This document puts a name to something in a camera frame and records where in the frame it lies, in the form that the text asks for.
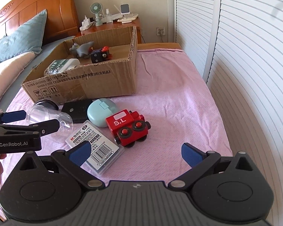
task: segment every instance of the white wardrobe door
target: white wardrobe door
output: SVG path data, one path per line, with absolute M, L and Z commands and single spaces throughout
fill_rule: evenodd
M 283 226 L 283 0 L 221 0 L 208 87 L 233 153 L 247 151 L 275 195 Z
M 176 42 L 203 76 L 214 0 L 176 0 Z

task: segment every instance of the pink blanket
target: pink blanket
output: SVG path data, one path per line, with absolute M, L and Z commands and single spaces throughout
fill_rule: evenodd
M 190 167 L 181 158 L 181 145 L 188 142 L 202 151 L 215 150 L 231 156 L 220 113 L 209 89 L 193 63 L 182 50 L 143 50 L 137 54 L 137 93 L 113 98 L 120 109 L 138 111 L 152 128 L 144 142 L 125 152 L 100 177 L 110 180 L 163 180 L 167 184 Z M 8 111 L 28 110 L 33 102 L 23 89 Z M 111 135 L 108 128 L 104 134 Z M 42 137 L 38 155 L 49 155 L 57 149 L 70 149 Z M 20 154 L 8 154 L 2 161 L 5 181 Z M 83 169 L 94 174 L 90 167 Z

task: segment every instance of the gray dinosaur toy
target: gray dinosaur toy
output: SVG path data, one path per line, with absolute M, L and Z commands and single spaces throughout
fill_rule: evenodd
M 94 41 L 84 43 L 81 46 L 77 43 L 74 43 L 72 48 L 70 48 L 70 52 L 74 57 L 79 57 L 79 58 L 89 58 L 89 54 L 92 52 L 93 48 L 92 46 L 94 45 Z

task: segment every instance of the bed frame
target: bed frame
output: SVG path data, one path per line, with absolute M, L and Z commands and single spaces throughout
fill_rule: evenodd
M 0 10 L 0 33 L 10 35 L 44 9 L 47 9 L 47 21 L 43 44 L 78 33 L 74 0 L 12 0 Z

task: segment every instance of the wooden nightstand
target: wooden nightstand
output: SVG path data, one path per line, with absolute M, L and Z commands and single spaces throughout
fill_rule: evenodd
M 131 23 L 126 23 L 126 24 L 122 24 L 121 22 L 113 22 L 113 23 L 104 23 L 101 26 L 91 26 L 88 30 L 83 31 L 83 35 L 87 35 L 96 31 L 102 31 L 102 30 L 109 30 L 109 29 L 117 29 L 117 28 L 124 28 L 124 27 L 130 27 L 130 26 L 136 26 L 136 30 L 137 30 L 137 43 L 141 43 L 142 42 L 142 38 L 141 38 L 141 24 L 140 24 L 140 20 L 139 17 L 132 21 Z

